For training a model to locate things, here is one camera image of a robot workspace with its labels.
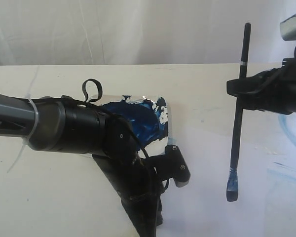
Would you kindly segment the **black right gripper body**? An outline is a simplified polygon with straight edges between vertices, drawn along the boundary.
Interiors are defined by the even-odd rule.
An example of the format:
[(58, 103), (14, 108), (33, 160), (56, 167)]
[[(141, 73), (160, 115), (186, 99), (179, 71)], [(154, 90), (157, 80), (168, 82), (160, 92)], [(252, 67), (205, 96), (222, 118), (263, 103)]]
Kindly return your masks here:
[(246, 94), (261, 95), (263, 111), (284, 115), (296, 113), (296, 59), (285, 58), (282, 67), (269, 71), (274, 74)]

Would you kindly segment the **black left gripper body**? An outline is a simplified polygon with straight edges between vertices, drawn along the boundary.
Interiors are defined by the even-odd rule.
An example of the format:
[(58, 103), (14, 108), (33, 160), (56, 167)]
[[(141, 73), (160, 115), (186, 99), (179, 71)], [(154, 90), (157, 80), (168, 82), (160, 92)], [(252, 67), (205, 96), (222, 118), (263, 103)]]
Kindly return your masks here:
[(162, 183), (155, 169), (140, 157), (134, 159), (111, 159), (93, 155), (104, 175), (121, 200), (139, 202), (160, 197)]

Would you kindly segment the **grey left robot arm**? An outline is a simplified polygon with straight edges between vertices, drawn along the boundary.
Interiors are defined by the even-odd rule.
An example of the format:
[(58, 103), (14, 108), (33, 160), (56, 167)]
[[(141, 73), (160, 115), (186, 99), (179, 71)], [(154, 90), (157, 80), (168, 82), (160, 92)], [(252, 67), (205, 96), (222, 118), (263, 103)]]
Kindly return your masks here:
[(139, 236), (156, 236), (160, 184), (154, 169), (139, 157), (143, 146), (124, 116), (94, 99), (0, 94), (0, 136), (20, 137), (35, 151), (90, 154)]

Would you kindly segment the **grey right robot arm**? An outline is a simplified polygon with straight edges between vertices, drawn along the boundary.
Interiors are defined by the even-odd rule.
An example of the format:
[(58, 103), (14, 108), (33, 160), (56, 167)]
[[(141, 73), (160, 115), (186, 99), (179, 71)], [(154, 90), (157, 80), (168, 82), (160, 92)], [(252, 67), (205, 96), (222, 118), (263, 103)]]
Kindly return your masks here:
[(245, 110), (296, 113), (296, 59), (285, 58), (280, 68), (229, 80), (226, 92), (238, 98)]

